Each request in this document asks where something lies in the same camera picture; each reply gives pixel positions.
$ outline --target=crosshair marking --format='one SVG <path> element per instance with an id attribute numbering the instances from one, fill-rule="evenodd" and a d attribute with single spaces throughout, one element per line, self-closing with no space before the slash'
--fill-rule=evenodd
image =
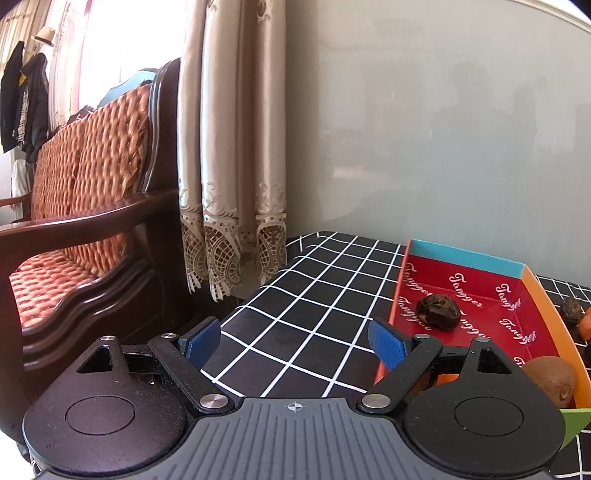
<path id="1" fill-rule="evenodd" d="M 291 411 L 296 412 L 300 411 L 302 408 L 305 408 L 305 406 L 295 401 L 286 406 L 286 408 L 289 408 Z"/>

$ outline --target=orange woven cushion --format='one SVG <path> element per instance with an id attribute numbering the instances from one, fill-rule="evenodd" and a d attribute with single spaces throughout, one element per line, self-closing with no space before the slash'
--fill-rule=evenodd
<path id="1" fill-rule="evenodd" d="M 41 147 L 31 195 L 32 220 L 70 213 L 85 125 L 86 119 L 73 122 Z"/>
<path id="2" fill-rule="evenodd" d="M 21 326 L 39 323 L 71 289 L 95 279 L 61 251 L 29 258 L 10 275 Z"/>
<path id="3" fill-rule="evenodd" d="M 85 117 L 85 141 L 72 195 L 72 213 L 87 212 L 137 191 L 148 147 L 150 86 L 125 93 Z M 68 258 L 104 275 L 125 255 L 127 236 L 67 248 Z"/>

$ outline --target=blue gripper pad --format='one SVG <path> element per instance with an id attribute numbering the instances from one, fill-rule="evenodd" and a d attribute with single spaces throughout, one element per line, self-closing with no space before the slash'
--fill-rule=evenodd
<path id="1" fill-rule="evenodd" d="M 404 336 L 397 336 L 381 322 L 372 320 L 368 328 L 369 346 L 384 363 L 386 368 L 393 370 L 409 353 L 408 342 Z"/>
<path id="2" fill-rule="evenodd" d="M 221 336 L 220 321 L 215 319 L 191 338 L 184 353 L 191 365 L 201 370 L 220 345 Z"/>

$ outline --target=green object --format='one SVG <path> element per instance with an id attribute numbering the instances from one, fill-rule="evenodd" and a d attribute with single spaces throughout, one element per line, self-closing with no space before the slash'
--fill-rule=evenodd
<path id="1" fill-rule="evenodd" d="M 560 412 L 564 417 L 566 427 L 562 449 L 591 422 L 591 408 L 565 408 L 564 410 L 561 409 Z"/>

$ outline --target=gray wall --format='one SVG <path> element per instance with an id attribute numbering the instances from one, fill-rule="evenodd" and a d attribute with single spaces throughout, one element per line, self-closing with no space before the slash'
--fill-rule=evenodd
<path id="1" fill-rule="evenodd" d="M 288 233 L 591 285 L 590 60 L 583 24 L 511 0 L 288 1 Z"/>
<path id="2" fill-rule="evenodd" d="M 11 194 L 12 160 L 10 152 L 2 153 L 0 148 L 0 199 Z M 0 225 L 12 222 L 16 216 L 10 207 L 0 207 Z"/>

